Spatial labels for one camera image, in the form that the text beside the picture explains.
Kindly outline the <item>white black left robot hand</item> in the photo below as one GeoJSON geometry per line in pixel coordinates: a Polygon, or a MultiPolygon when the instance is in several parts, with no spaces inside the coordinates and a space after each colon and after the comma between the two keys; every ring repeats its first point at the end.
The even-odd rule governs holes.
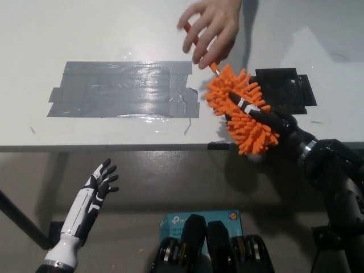
{"type": "Polygon", "coordinates": [[[60,232],[60,243],[74,239],[78,247],[82,247],[87,240],[105,198],[109,193],[119,191],[112,186],[119,176],[113,175],[117,166],[110,165],[111,160],[106,159],[88,178],[85,185],[79,190],[60,232]]]}

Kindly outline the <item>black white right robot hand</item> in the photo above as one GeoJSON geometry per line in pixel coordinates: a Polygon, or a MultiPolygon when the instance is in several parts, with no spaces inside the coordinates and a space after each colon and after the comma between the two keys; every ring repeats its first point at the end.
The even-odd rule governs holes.
{"type": "Polygon", "coordinates": [[[273,132],[278,133],[282,140],[283,148],[296,159],[305,159],[317,139],[310,133],[302,130],[297,125],[297,120],[290,114],[273,111],[269,113],[243,99],[241,96],[230,92],[230,100],[245,114],[257,122],[268,126],[273,132]]]}

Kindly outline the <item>bare person hand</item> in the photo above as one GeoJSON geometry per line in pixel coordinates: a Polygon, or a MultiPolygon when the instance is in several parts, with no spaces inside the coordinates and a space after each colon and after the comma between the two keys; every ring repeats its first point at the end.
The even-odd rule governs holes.
{"type": "Polygon", "coordinates": [[[182,45],[188,53],[196,40],[192,62],[200,69],[211,63],[220,63],[229,55],[238,31],[239,11],[242,1],[198,1],[191,4],[181,15],[177,29],[183,30],[194,15],[200,17],[191,25],[182,45]]]}

